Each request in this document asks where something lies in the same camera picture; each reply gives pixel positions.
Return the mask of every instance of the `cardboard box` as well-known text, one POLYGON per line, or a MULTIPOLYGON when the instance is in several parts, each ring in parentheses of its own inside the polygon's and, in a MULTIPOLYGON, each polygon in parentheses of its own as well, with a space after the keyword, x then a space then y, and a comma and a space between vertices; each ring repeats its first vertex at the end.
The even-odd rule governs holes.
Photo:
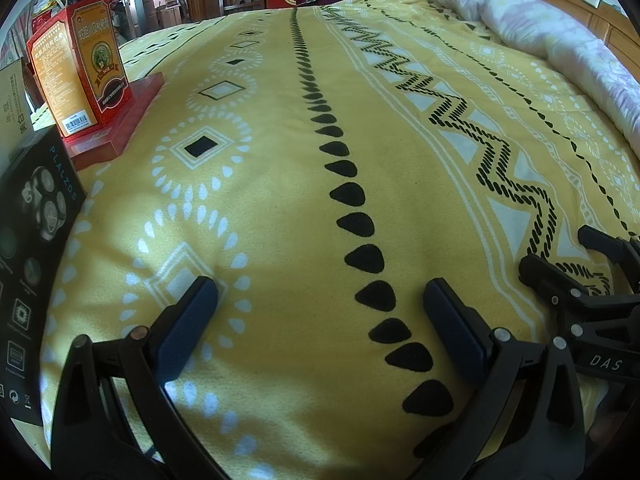
POLYGON ((182 23, 182 19, 180 18, 180 5, 158 9, 156 10, 156 16, 162 28, 169 28, 182 23))
POLYGON ((23 135, 33 133, 24 94, 20 59, 0 70, 0 175, 9 167, 9 154, 23 135))
POLYGON ((47 308, 85 198, 56 127, 23 135, 0 177, 0 406, 30 424, 42 425, 47 308))
POLYGON ((131 97, 108 0, 81 0, 60 10, 27 50, 65 138, 103 128, 131 97))
POLYGON ((163 84, 161 72, 133 81, 133 97, 103 129, 92 135, 71 137, 66 142, 66 150, 76 171, 122 155, 142 115, 163 84))

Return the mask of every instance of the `barcode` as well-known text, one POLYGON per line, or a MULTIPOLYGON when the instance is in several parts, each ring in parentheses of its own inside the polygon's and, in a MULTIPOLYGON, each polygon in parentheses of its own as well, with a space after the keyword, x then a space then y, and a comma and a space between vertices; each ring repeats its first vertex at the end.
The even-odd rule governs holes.
POLYGON ((87 126, 90 126, 91 123, 89 122, 89 117, 86 114, 86 111, 82 110, 81 112, 75 113, 64 119, 62 124, 64 124, 66 132, 71 135, 76 133, 78 130, 82 130, 87 126))

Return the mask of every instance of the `black teardrop pattern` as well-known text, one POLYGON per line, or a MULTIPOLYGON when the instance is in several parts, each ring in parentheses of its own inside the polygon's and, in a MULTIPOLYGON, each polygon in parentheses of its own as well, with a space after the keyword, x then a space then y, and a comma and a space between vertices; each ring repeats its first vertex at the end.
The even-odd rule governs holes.
POLYGON ((369 331, 369 339, 384 345, 401 343, 411 335, 411 330, 397 317, 389 317, 369 331))
POLYGON ((356 293, 356 301, 380 312, 391 312, 396 307, 396 294, 387 282, 376 280, 356 293))
POLYGON ((354 249, 344 257, 344 261, 348 266, 371 274, 379 274, 385 270, 382 251, 374 244, 366 244, 354 249))
POLYGON ((433 358, 422 343, 407 343, 385 357, 385 361, 398 368, 414 372, 428 372, 433 368, 433 358))
POLYGON ((420 384, 402 403, 407 413, 445 416, 453 410, 453 398, 447 387, 436 379, 420 384))
POLYGON ((324 165, 329 171, 333 171, 338 175, 345 176, 347 178, 353 178, 358 174, 358 168, 350 160, 338 160, 324 165))
MULTIPOLYGON (((293 9, 290 17, 291 33, 297 53, 298 73, 300 75, 303 98, 311 106, 308 110, 316 114, 310 118, 314 123, 325 124, 314 129, 316 134, 329 137, 343 137, 344 131, 337 126, 338 119, 329 113, 332 108, 324 99, 314 76, 313 65, 310 60, 306 43, 297 19, 298 10, 293 9)), ((334 140, 322 144, 319 149, 329 155, 348 156, 351 152, 341 141, 334 140)), ((337 160, 329 162, 324 167, 345 178, 354 178, 358 168, 351 160, 337 160)), ((366 202, 365 192, 356 182, 345 182, 329 192, 331 199, 352 207, 363 206, 366 202)), ((336 221, 339 228, 359 237, 372 237, 375 233, 373 220, 365 212, 350 212, 336 221)), ((369 274, 379 274, 385 269, 385 259, 382 250, 375 244, 364 244, 355 248, 344 257, 345 263, 354 269, 369 274)), ((364 286, 354 296, 356 302, 368 306, 379 312, 391 312, 396 307, 396 294, 393 287, 385 280, 374 280, 364 286)), ((401 319, 390 317, 383 320, 369 331, 369 338, 379 344, 398 344, 411 339, 412 333, 401 319)), ((427 348, 419 342, 405 343, 393 349, 386 355, 385 361, 397 368, 411 372, 428 372, 433 367, 433 359, 427 348)), ((453 400, 449 391, 439 381, 425 381, 416 388, 402 403, 402 408, 408 413, 417 415, 443 416, 453 409, 453 400)), ((426 445, 418 444, 423 449, 426 445)))
POLYGON ((347 145, 344 142, 340 142, 339 140, 332 140, 332 142, 323 144, 322 146, 320 146, 320 151, 335 156, 348 156, 350 154, 347 145))
POLYGON ((338 227, 343 228, 345 231, 362 237, 373 236, 373 233, 376 231, 371 217, 361 211, 349 213, 342 218, 338 218, 336 223, 338 227))

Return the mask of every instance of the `patterned blanket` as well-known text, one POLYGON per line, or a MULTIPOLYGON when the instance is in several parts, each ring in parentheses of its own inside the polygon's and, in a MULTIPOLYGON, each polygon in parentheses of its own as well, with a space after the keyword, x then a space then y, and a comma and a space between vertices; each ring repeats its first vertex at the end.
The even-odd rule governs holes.
MULTIPOLYGON (((638 231, 640 164, 579 89, 480 22, 433 0, 349 0, 122 51, 130 77, 166 83, 126 152, 81 172, 42 349, 47 435, 72 339, 150 325, 207 275, 218 311, 165 389, 218 463, 402 479, 471 394, 422 309, 428 280, 533 341, 556 329, 518 280, 527 253, 613 291, 577 230, 638 231)), ((588 425, 606 384, 580 386, 588 425)))
POLYGON ((640 155, 640 84, 602 40, 541 0, 438 0, 504 44, 547 59, 604 111, 640 155))

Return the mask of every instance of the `red box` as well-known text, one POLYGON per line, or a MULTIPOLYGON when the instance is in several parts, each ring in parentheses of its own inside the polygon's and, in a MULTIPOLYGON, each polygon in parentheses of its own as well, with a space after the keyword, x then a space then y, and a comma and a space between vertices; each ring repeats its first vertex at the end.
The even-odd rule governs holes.
POLYGON ((51 19, 51 9, 47 9, 44 12, 38 14, 35 18, 31 19, 31 30, 35 33, 40 30, 45 23, 51 19))
POLYGON ((131 97, 108 0, 81 0, 27 42, 36 81, 63 137, 103 129, 131 97))
POLYGON ((63 139, 76 171, 122 155, 142 115, 163 84, 161 72, 133 81, 130 84, 132 98, 107 125, 90 136, 63 139))

